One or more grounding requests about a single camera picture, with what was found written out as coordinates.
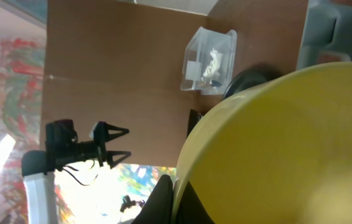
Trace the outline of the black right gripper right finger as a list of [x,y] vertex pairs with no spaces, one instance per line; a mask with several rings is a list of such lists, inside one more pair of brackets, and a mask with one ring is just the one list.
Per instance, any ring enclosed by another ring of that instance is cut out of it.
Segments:
[[214,224],[190,182],[179,204],[177,224]]

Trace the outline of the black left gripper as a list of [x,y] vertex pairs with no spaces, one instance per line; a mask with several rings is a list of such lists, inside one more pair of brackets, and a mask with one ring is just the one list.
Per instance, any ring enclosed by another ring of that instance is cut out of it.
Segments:
[[45,151],[47,153],[47,166],[49,170],[62,170],[68,164],[97,160],[100,167],[107,160],[111,169],[131,156],[130,151],[107,151],[105,141],[112,141],[130,132],[127,128],[106,124],[93,130],[91,141],[79,142],[71,119],[53,121],[45,126]]

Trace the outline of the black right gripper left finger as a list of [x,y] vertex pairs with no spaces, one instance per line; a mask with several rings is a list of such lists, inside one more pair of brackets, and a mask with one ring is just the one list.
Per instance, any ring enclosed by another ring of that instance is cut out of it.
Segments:
[[173,181],[162,175],[132,224],[170,224],[173,207]]

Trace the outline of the yellow bowl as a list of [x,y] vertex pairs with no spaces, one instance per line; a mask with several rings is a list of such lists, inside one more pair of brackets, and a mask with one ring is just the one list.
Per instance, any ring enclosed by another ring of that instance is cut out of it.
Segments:
[[304,68],[213,107],[176,166],[214,223],[352,223],[352,62]]

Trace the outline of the white tissue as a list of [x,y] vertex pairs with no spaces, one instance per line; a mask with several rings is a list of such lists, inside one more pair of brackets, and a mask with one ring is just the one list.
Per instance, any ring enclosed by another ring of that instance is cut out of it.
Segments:
[[216,49],[210,51],[210,56],[212,60],[209,62],[209,65],[205,68],[202,75],[202,81],[208,81],[209,79],[214,79],[219,76],[219,69],[221,67],[223,54],[218,52]]

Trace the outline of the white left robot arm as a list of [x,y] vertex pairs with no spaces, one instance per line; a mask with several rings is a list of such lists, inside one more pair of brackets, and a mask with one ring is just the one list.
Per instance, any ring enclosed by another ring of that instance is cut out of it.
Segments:
[[[126,128],[104,121],[95,124],[90,141],[80,142],[71,119],[53,121],[45,126],[45,150],[29,151],[21,160],[21,171],[27,194],[29,223],[58,223],[55,193],[55,171],[74,171],[75,162],[88,160],[100,166],[116,167],[131,156],[130,151],[108,151],[106,143],[128,134]],[[173,207],[173,181],[162,175],[147,200],[122,198],[120,210],[140,206],[132,223],[170,223]]]

